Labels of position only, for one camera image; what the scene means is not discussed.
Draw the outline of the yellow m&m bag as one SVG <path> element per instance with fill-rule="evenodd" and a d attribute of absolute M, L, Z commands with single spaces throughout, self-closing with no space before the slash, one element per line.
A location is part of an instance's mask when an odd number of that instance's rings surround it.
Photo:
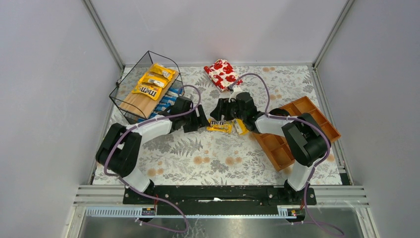
<path fill-rule="evenodd" d="M 139 83 L 142 84 L 151 84 L 160 88 L 164 88 L 170 82 L 169 79 L 165 78 L 163 75 L 155 74 L 151 72 L 146 72 L 140 79 Z"/>
<path fill-rule="evenodd" d="M 240 119 L 234 119 L 233 125 L 239 135 L 245 135 L 249 132 L 249 130 L 246 128 L 245 124 Z"/>
<path fill-rule="evenodd" d="M 154 63 L 151 65 L 150 72 L 163 76 L 167 80 L 172 80 L 176 71 L 171 68 L 167 68 L 159 63 Z"/>
<path fill-rule="evenodd" d="M 142 83 L 138 83 L 133 90 L 131 91 L 131 93 L 133 94 L 142 94 L 142 95 L 146 95 L 149 98 L 151 98 L 154 101 L 157 101 L 159 96 L 162 93 L 163 88 L 151 85 L 151 84 L 142 84 Z"/>
<path fill-rule="evenodd" d="M 231 133 L 233 124 L 229 121 L 217 121 L 215 119 L 208 119 L 209 126 L 206 127 L 207 131 L 217 131 L 223 133 Z"/>

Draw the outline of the blue m&m bag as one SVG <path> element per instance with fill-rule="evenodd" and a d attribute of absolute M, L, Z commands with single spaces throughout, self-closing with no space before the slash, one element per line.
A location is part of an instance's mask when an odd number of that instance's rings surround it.
<path fill-rule="evenodd" d="M 176 101 L 177 97 L 174 96 L 163 96 L 163 98 L 160 101 L 160 104 L 164 106 L 173 105 Z"/>
<path fill-rule="evenodd" d="M 182 88 L 171 87 L 167 91 L 167 95 L 173 96 L 173 97 L 178 97 L 179 95 L 183 95 L 183 94 L 184 94 L 184 90 Z"/>
<path fill-rule="evenodd" d="M 162 111 L 165 111 L 169 106 L 171 106 L 171 104 L 166 103 L 166 104 L 158 104 L 154 110 L 154 113 L 159 113 Z"/>

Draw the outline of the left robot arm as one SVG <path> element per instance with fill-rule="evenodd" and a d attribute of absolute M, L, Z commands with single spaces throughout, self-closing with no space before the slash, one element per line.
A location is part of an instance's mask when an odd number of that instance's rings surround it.
<path fill-rule="evenodd" d="M 153 182 L 136 167 L 141 146 L 179 129 L 188 133 L 207 126 L 203 106 L 179 96 L 173 105 L 153 118 L 129 126 L 112 124 L 96 152 L 96 161 L 108 176 L 117 177 L 133 191 L 143 193 Z"/>

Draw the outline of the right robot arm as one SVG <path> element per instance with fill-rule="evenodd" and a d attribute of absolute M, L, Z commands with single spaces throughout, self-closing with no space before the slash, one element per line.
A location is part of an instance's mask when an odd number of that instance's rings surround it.
<path fill-rule="evenodd" d="M 310 114 L 286 117 L 261 112 L 248 92 L 219 99 L 210 116 L 216 120 L 240 119 L 251 132 L 284 137 L 295 159 L 286 184 L 295 191 L 309 185 L 315 167 L 330 153 L 331 142 Z"/>

